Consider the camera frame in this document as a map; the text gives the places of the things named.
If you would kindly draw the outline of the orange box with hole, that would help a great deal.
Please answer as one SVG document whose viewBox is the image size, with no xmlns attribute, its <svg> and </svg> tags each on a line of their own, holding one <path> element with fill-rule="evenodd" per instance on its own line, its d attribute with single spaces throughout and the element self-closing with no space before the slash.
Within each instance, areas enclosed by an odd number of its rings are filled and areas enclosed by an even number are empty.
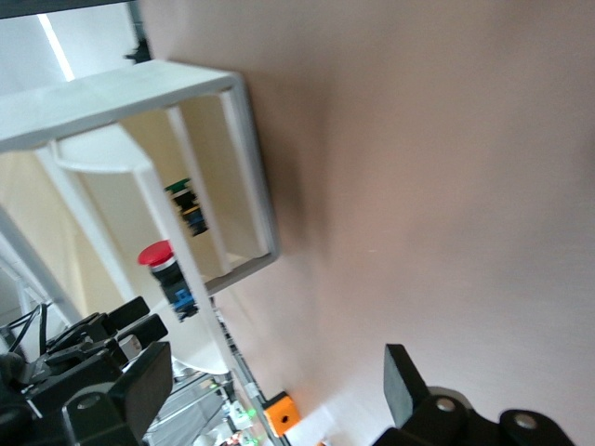
<svg viewBox="0 0 595 446">
<path fill-rule="evenodd" d="M 302 420 L 297 405 L 285 391 L 267 400 L 263 404 L 263 412 L 276 438 L 282 437 Z"/>
</svg>

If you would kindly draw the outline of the red mushroom push button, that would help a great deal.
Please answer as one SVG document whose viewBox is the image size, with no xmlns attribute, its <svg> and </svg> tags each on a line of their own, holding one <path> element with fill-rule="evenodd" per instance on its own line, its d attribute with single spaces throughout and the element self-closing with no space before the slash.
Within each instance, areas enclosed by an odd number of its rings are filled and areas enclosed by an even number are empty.
<svg viewBox="0 0 595 446">
<path fill-rule="evenodd" d="M 168 240 L 153 243 L 143 249 L 138 255 L 138 263 L 146 266 L 157 280 L 180 322 L 198 313 L 199 308 L 190 286 Z"/>
</svg>

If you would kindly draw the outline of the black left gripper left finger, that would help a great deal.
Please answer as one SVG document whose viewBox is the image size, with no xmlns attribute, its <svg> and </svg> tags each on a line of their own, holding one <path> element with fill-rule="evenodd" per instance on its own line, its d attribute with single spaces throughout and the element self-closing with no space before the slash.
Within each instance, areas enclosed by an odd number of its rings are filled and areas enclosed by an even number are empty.
<svg viewBox="0 0 595 446">
<path fill-rule="evenodd" d="M 154 342 L 115 382 L 86 387 L 67 401 L 67 446 L 143 446 L 172 386 L 170 344 Z"/>
</svg>

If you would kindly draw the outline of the green mushroom push button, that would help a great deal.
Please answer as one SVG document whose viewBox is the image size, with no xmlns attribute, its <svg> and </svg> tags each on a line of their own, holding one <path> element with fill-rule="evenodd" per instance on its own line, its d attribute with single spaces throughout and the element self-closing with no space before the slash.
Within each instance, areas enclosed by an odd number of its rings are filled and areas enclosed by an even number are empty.
<svg viewBox="0 0 595 446">
<path fill-rule="evenodd" d="M 183 178 L 165 188 L 171 200 L 176 205 L 178 213 L 192 237 L 208 231 L 208 226 L 202 212 L 197 195 L 192 189 L 191 180 Z"/>
</svg>

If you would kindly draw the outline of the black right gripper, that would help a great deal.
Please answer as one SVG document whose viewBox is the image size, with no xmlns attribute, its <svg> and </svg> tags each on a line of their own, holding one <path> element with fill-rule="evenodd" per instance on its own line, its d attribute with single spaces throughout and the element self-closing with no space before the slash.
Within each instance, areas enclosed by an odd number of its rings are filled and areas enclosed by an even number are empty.
<svg viewBox="0 0 595 446">
<path fill-rule="evenodd" d="M 126 364 L 125 353 L 140 353 L 167 336 L 158 314 L 140 320 L 149 312 L 145 299 L 137 296 L 50 339 L 46 352 L 33 362 L 14 352 L 0 355 L 0 399 L 62 404 L 86 387 L 115 381 Z"/>
</svg>

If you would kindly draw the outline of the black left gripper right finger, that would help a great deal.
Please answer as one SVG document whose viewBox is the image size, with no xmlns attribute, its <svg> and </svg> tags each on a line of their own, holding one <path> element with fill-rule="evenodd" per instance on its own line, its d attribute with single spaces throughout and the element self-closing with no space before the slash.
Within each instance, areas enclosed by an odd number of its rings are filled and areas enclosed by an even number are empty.
<svg viewBox="0 0 595 446">
<path fill-rule="evenodd" d="M 429 387 L 403 345 L 385 346 L 383 390 L 394 426 L 378 446 L 500 446 L 497 424 L 462 393 Z"/>
</svg>

